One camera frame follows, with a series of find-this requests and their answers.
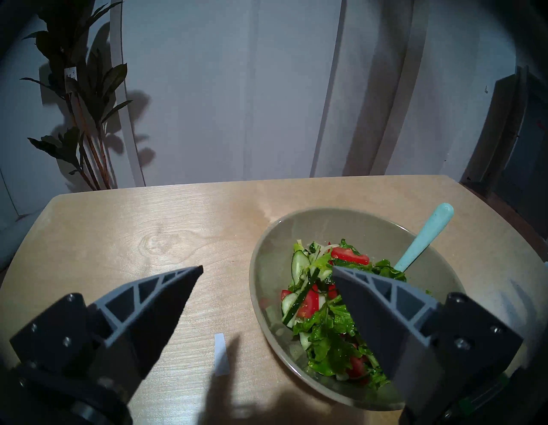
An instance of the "spoon handle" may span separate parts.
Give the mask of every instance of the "spoon handle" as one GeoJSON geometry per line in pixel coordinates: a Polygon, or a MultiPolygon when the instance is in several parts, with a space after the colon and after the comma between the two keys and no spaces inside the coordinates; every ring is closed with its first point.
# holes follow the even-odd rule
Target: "spoon handle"
{"type": "Polygon", "coordinates": [[[437,235],[447,226],[449,220],[453,216],[453,207],[448,203],[442,203],[434,210],[428,221],[424,224],[419,234],[406,253],[399,259],[394,266],[396,270],[405,271],[412,262],[426,249],[428,245],[436,238],[437,235]]]}

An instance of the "salad bowl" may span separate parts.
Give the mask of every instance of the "salad bowl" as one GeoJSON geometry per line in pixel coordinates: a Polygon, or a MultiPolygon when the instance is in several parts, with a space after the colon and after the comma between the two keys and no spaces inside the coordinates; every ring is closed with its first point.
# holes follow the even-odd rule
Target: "salad bowl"
{"type": "MultiPolygon", "coordinates": [[[[274,352],[292,373],[314,390],[332,400],[363,409],[402,409],[403,400],[391,383],[376,390],[312,370],[299,337],[294,337],[292,330],[282,323],[280,295],[292,281],[295,241],[302,240],[305,246],[312,241],[327,245],[338,243],[341,238],[367,254],[372,263],[389,259],[395,264],[415,235],[388,220],[351,209],[312,208],[288,214],[266,229],[253,251],[249,292],[255,315],[274,352]]],[[[409,284],[428,290],[442,303],[449,292],[464,292],[451,266],[431,246],[411,264],[405,275],[409,284]]]]}

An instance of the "tomato slice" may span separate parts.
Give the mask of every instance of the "tomato slice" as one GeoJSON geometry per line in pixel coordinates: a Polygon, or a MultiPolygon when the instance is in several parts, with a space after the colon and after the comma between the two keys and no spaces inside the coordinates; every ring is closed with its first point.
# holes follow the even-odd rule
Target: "tomato slice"
{"type": "Polygon", "coordinates": [[[352,369],[347,369],[346,373],[351,379],[361,378],[366,374],[366,366],[363,364],[363,357],[350,357],[352,369]]]}
{"type": "Polygon", "coordinates": [[[312,315],[319,310],[319,295],[318,287],[316,284],[312,285],[312,289],[309,290],[304,301],[302,302],[299,310],[297,310],[297,317],[301,319],[309,319],[312,315]]]}
{"type": "Polygon", "coordinates": [[[287,295],[289,295],[289,294],[291,294],[291,293],[292,293],[291,291],[288,291],[288,290],[286,290],[286,289],[282,289],[282,294],[280,295],[281,301],[283,301],[283,299],[284,299],[287,295]]]}
{"type": "Polygon", "coordinates": [[[337,292],[337,289],[335,288],[335,284],[329,285],[327,287],[327,296],[329,299],[336,298],[339,293],[337,292]]]}
{"type": "Polygon", "coordinates": [[[351,263],[359,263],[367,265],[369,264],[369,257],[364,255],[356,255],[352,252],[350,248],[333,248],[331,251],[331,256],[333,258],[338,258],[339,260],[349,261],[351,263]]]}

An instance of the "wooden table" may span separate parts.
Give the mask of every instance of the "wooden table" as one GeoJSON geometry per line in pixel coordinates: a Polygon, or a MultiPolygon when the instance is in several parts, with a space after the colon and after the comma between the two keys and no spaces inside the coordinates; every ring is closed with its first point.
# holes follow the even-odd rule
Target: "wooden table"
{"type": "Polygon", "coordinates": [[[371,176],[190,184],[61,195],[21,244],[0,290],[0,353],[9,338],[69,292],[91,303],[125,282],[203,264],[205,273],[164,352],[130,403],[135,423],[250,417],[277,423],[396,423],[399,412],[342,406],[301,384],[278,361],[252,310],[248,271],[262,232],[311,206],[362,209],[416,233],[441,202],[455,216],[433,246],[466,292],[525,337],[526,361],[548,319],[548,271],[522,237],[444,176],[371,176]],[[212,377],[214,334],[231,373],[212,377]]]}

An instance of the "plant label tag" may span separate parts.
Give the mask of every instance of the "plant label tag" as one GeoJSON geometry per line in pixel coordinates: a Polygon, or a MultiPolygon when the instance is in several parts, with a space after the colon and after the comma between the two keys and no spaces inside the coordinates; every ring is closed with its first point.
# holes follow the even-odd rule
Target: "plant label tag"
{"type": "Polygon", "coordinates": [[[65,68],[65,92],[71,93],[74,91],[72,84],[70,84],[69,78],[73,78],[78,81],[78,76],[76,75],[76,67],[65,68]]]}

